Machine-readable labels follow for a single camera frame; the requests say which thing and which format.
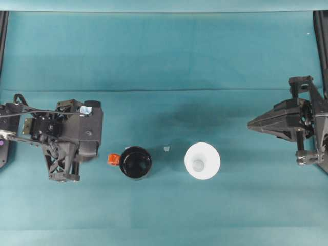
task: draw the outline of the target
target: teal tablecloth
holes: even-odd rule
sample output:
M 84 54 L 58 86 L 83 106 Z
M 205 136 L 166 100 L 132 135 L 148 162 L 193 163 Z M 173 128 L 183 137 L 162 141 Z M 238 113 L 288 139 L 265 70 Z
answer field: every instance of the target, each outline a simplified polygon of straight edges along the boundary
M 105 117 L 79 183 L 49 181 L 41 149 L 16 145 L 0 171 L 0 245 L 326 245 L 327 175 L 246 128 L 297 75 L 322 83 L 311 12 L 11 13 L 1 102 L 96 99 Z M 207 181 L 184 168 L 198 141 L 221 154 Z M 153 158 L 142 181 L 106 164 L 131 145 Z

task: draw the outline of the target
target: orange tag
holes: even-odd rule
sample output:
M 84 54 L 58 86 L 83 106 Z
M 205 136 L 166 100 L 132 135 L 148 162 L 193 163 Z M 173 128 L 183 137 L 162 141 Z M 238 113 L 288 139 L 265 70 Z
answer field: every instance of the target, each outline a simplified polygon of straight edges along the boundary
M 121 156 L 118 154 L 110 154 L 108 156 L 108 164 L 110 165 L 114 165 L 114 166 L 118 166 L 119 165 L 119 160 L 120 160 Z

